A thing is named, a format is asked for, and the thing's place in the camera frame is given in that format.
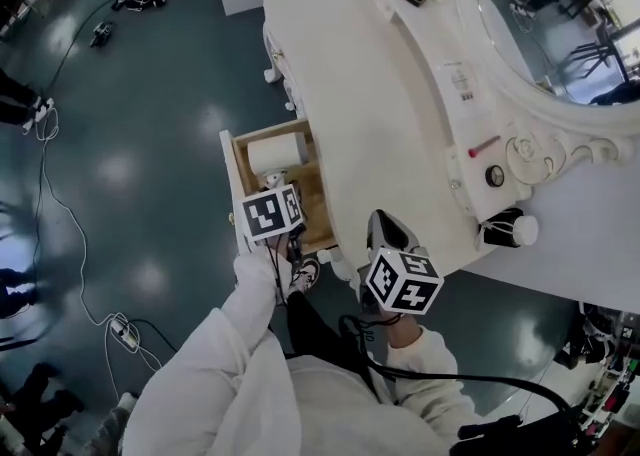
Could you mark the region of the person's left forearm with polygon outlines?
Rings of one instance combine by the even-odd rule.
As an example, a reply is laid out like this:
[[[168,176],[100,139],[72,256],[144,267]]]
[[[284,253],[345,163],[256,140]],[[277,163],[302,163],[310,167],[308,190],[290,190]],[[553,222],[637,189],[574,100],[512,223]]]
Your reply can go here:
[[[252,353],[265,337],[278,299],[287,297],[293,269],[271,246],[239,254],[236,287],[219,311]]]

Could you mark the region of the person's right forearm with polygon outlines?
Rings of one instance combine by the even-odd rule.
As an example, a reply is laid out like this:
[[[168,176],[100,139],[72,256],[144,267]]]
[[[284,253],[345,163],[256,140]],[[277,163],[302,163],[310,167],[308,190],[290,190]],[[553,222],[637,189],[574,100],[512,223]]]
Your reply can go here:
[[[400,318],[386,328],[387,366],[425,373],[426,379],[396,380],[396,397],[400,405],[412,411],[441,434],[456,436],[463,425],[482,420],[463,384],[455,376],[457,362],[447,349],[443,337],[418,324],[412,316]],[[447,379],[433,379],[433,374],[447,374]]]

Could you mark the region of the person's left shoe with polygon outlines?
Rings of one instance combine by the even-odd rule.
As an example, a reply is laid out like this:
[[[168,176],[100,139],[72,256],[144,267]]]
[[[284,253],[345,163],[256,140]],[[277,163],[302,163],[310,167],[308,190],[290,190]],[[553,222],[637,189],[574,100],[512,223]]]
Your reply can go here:
[[[315,258],[306,258],[293,272],[288,292],[305,294],[318,281],[320,269],[321,266]]]

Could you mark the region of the person's white hoodie torso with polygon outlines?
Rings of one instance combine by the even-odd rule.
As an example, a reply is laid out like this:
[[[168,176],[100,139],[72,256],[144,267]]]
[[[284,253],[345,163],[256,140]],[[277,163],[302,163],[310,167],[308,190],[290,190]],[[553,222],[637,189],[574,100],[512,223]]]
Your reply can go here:
[[[401,380],[393,398],[214,309],[144,388],[123,456],[448,456],[477,424],[457,381]]]

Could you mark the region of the black equipment pack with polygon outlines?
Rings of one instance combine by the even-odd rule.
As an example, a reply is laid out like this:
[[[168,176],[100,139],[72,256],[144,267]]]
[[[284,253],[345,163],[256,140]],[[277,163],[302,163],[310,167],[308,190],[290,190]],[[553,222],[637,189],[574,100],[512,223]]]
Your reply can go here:
[[[463,426],[458,436],[450,456],[589,456],[594,450],[575,419],[563,412],[528,424],[511,415]]]

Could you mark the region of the oval mirror with carved frame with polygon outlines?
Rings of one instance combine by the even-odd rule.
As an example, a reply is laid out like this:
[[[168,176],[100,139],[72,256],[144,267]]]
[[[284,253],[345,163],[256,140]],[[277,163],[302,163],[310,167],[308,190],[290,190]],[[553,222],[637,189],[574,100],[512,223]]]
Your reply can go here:
[[[420,21],[438,76],[464,61],[475,79],[469,103],[441,86],[463,169],[499,165],[534,186],[640,155],[640,44],[631,59],[626,43],[640,17],[623,25],[610,0],[428,0]]]

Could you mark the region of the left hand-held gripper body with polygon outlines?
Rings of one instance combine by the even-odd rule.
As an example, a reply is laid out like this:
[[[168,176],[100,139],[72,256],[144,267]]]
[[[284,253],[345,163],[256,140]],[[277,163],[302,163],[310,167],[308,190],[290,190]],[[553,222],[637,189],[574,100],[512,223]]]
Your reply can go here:
[[[268,189],[241,199],[241,252],[251,253],[260,244],[272,241],[285,248],[287,258],[302,256],[305,214],[293,184]]]

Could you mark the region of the white hair dryer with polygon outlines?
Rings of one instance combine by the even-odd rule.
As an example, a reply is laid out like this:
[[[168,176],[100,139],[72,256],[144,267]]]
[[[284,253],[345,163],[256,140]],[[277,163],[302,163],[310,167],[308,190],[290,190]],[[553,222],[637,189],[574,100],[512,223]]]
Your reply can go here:
[[[290,168],[309,162],[309,153],[302,132],[291,132],[261,140],[247,146],[248,160],[253,174],[264,180],[264,187],[274,189],[284,185]]]

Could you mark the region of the bottle with black sleeve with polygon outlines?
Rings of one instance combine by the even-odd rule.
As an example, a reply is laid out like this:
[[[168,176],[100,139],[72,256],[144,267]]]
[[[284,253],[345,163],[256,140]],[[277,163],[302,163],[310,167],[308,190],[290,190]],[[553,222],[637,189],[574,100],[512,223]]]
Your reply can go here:
[[[475,248],[484,245],[519,248],[532,246],[539,235],[535,216],[526,215],[518,207],[511,207],[481,222],[475,239]]]

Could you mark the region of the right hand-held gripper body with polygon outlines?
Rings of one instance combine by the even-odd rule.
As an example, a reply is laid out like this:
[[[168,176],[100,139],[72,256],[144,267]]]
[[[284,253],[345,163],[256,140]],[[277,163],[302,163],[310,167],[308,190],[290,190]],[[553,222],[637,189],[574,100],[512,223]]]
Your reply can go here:
[[[381,248],[365,285],[387,312],[425,314],[444,284],[428,256]]]

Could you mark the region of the person's left leg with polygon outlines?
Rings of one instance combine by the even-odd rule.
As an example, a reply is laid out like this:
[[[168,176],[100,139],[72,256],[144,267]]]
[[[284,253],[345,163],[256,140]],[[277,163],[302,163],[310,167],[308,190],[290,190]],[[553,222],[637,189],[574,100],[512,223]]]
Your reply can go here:
[[[313,356],[363,379],[373,391],[374,383],[369,367],[351,338],[343,338],[330,328],[306,299],[295,291],[287,298],[287,328],[296,356]]]

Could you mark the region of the white vanity dressing table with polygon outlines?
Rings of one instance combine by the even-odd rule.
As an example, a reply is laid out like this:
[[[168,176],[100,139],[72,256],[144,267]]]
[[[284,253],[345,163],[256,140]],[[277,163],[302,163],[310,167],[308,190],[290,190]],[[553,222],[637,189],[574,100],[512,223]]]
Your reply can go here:
[[[465,170],[420,16],[427,2],[263,0],[272,62],[309,123],[336,243],[365,265],[366,225],[382,209],[417,236],[442,274],[489,255],[478,226],[525,199],[505,173]]]

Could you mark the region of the white power strip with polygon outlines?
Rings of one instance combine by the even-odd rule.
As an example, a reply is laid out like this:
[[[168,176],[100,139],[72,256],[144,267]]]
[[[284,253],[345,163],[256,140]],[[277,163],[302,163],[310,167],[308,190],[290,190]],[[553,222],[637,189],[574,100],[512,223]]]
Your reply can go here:
[[[109,327],[112,336],[115,337],[129,352],[135,354],[139,351],[139,332],[124,315],[114,315],[110,321]]]

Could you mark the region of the large wooden drawer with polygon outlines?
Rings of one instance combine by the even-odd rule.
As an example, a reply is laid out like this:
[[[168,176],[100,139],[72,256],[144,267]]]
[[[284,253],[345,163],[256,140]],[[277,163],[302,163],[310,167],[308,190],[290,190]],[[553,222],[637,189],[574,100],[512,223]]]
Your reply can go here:
[[[305,255],[314,254],[336,245],[311,129],[306,120],[297,119],[239,136],[232,135],[228,130],[219,133],[231,191],[233,211],[230,219],[241,253],[248,252],[253,246],[246,241],[242,230],[239,201],[265,185],[265,180],[256,176],[250,168],[248,146],[254,141],[288,133],[302,133],[309,152],[308,163],[293,167],[285,175],[286,181],[297,182],[301,193],[301,205],[306,216],[306,231],[301,238],[302,252]]]

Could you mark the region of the small black floor device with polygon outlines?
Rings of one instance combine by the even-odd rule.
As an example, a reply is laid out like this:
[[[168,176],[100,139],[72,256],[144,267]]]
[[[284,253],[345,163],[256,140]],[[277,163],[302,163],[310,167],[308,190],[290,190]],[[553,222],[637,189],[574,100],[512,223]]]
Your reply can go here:
[[[115,23],[113,21],[102,21],[93,30],[93,35],[89,46],[91,48],[103,47],[111,38]]]

